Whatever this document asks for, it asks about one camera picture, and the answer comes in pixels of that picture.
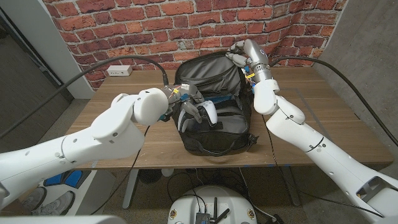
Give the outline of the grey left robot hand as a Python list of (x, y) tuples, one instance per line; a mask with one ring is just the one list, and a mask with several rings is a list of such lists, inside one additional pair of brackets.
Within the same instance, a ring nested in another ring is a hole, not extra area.
[(175, 106), (177, 103), (180, 104), (181, 109), (184, 109), (186, 113), (192, 115), (198, 123), (202, 122), (202, 118), (199, 114), (197, 107), (194, 103), (204, 102), (203, 95), (199, 92), (195, 85), (179, 84), (169, 86), (170, 96), (168, 97), (169, 105)]

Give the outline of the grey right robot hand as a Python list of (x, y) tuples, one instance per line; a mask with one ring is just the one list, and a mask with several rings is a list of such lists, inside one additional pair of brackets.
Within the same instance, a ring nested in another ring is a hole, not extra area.
[(246, 65), (253, 68), (258, 64), (269, 64), (265, 51), (251, 39), (236, 42), (227, 50), (225, 56), (241, 68)]

